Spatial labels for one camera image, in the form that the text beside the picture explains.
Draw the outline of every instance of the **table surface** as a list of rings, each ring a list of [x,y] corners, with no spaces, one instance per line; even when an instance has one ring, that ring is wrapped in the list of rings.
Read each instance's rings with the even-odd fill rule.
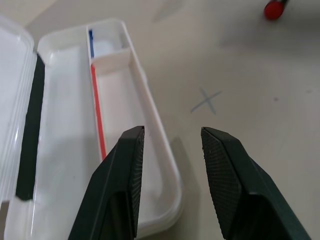
[[[200,130],[241,140],[312,239],[320,239],[320,2],[3,0],[0,13],[41,36],[106,18],[126,22],[185,184],[181,218],[149,240],[222,240]],[[196,107],[208,97],[207,103]]]

